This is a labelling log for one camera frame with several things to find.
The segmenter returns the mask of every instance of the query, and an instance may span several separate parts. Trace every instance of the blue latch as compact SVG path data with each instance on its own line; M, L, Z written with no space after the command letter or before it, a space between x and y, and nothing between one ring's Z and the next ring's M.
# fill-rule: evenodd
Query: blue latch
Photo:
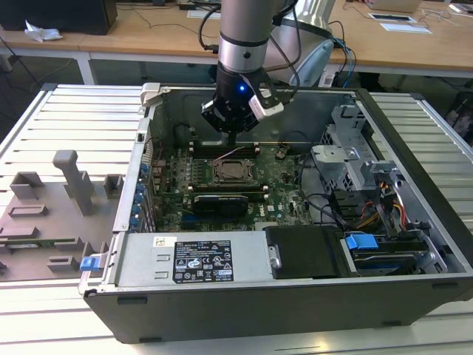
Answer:
M345 238L348 249L378 249L378 242L373 234L353 233Z
M85 257L81 261L81 271L100 271L100 257Z

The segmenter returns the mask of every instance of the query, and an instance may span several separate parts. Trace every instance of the aluminum workbench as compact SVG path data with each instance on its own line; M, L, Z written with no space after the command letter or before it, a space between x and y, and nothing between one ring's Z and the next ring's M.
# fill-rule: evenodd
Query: aluminum workbench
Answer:
M58 149L79 152L92 181L126 174L138 121L140 87L59 85L41 91L0 146L0 206L16 172L63 181ZM372 94L462 221L473 230L473 151L424 100ZM389 159L380 141L378 148ZM443 305L409 327L272 337L124 345L88 309L78 280L0 283L1 354L470 354L473 301Z

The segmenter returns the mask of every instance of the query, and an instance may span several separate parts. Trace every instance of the sticker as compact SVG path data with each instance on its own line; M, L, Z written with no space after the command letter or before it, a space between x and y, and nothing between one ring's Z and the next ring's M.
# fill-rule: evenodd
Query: sticker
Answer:
M176 240L177 240L177 237L154 237L153 246L155 248L174 246L174 243L176 243Z
M173 269L175 283L233 281L230 240L175 243Z

